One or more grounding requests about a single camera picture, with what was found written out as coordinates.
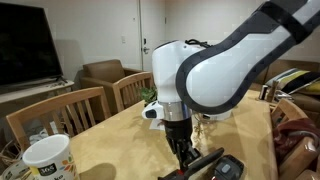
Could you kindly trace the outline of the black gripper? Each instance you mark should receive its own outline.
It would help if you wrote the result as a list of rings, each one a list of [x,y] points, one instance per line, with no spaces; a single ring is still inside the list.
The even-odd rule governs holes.
[[[192,120],[165,121],[166,139],[174,154],[177,154],[182,171],[188,169],[188,164],[201,156],[201,153],[191,145]]]

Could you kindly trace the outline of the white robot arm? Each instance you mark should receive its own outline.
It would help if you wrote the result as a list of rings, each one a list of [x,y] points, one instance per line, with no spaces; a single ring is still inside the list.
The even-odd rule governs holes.
[[[320,0],[266,0],[226,39],[210,47],[171,41],[153,52],[159,118],[180,169],[200,157],[191,112],[225,113],[253,80],[319,26]]]

